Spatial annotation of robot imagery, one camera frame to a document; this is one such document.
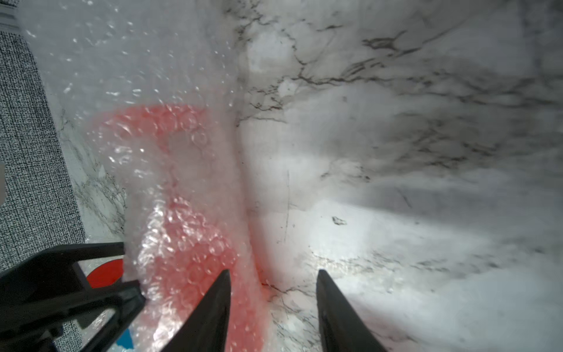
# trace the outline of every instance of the red bubble wrap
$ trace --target red bubble wrap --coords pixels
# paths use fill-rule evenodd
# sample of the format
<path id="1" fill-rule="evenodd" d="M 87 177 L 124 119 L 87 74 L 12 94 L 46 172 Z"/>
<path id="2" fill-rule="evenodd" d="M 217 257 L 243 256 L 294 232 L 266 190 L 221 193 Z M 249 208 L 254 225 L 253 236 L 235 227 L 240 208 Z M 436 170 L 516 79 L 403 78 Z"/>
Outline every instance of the red bubble wrap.
<path id="1" fill-rule="evenodd" d="M 266 309 L 228 135 L 204 110 L 158 105 L 105 114 L 91 137 L 126 181 L 124 269 L 148 298 L 133 324 L 136 350 L 160 350 L 230 269 L 226 350 L 261 351 Z"/>

